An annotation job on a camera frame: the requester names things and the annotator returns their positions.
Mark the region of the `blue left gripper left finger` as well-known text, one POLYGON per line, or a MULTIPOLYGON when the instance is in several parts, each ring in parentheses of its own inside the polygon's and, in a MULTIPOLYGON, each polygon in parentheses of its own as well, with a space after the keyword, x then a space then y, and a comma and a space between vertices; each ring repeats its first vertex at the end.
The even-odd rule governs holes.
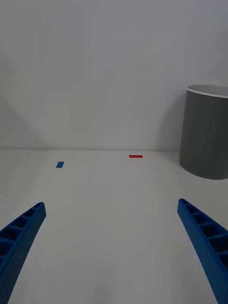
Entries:
POLYGON ((46 217, 45 204, 35 206, 0 231, 0 303, 7 304, 34 239, 46 217))

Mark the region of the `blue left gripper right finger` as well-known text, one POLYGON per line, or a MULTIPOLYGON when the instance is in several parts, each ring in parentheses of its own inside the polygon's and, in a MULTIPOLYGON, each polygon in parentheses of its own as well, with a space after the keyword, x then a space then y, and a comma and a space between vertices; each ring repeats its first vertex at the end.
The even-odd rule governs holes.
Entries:
POLYGON ((227 304, 228 231, 185 199, 179 199, 177 213, 217 302, 227 304))

